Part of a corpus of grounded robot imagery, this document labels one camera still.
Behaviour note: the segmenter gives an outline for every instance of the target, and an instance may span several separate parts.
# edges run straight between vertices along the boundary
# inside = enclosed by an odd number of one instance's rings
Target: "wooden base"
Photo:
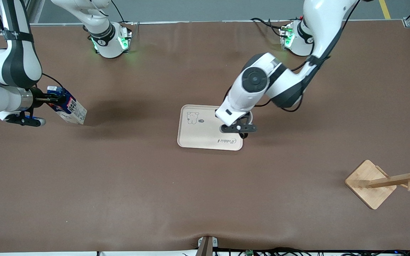
[[[396,185],[382,188],[366,188],[369,180],[385,178],[369,160],[360,164],[345,180],[346,185],[371,209],[377,209],[396,189]]]

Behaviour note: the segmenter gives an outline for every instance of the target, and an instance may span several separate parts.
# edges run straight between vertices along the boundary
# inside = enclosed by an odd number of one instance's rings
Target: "yellow stripe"
[[[384,13],[384,18],[386,20],[390,20],[391,19],[390,13],[389,13],[389,9],[387,8],[387,5],[385,4],[385,0],[379,0],[379,4],[382,9],[382,12]]]

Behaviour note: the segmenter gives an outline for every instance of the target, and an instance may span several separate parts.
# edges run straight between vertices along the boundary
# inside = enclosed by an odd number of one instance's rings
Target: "grey floor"
[[[39,23],[77,23],[72,14],[44,1]],[[402,19],[410,13],[410,0],[385,0],[392,19]],[[287,20],[302,15],[301,0],[114,0],[127,21],[224,21],[248,20],[254,17]],[[110,5],[104,10],[111,21],[121,21]],[[378,0],[362,2],[352,20],[384,20]]]

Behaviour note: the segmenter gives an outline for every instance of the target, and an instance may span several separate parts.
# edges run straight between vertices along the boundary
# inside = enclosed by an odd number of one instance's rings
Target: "brown table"
[[[179,147],[180,109],[219,105],[256,53],[300,64],[267,27],[142,25],[117,59],[94,54],[81,27],[33,33],[87,126],[47,106],[42,128],[0,121],[0,251],[185,250],[203,235],[244,249],[410,249],[410,193],[370,210],[344,183],[365,159],[410,171],[401,21],[349,23],[301,109],[255,109],[259,131],[238,152]]]

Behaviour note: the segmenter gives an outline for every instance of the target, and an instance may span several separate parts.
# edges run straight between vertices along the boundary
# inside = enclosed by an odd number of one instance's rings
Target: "white tray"
[[[178,145],[194,149],[237,151],[243,147],[238,133],[222,133],[223,122],[215,116],[216,106],[184,105],[178,128]]]

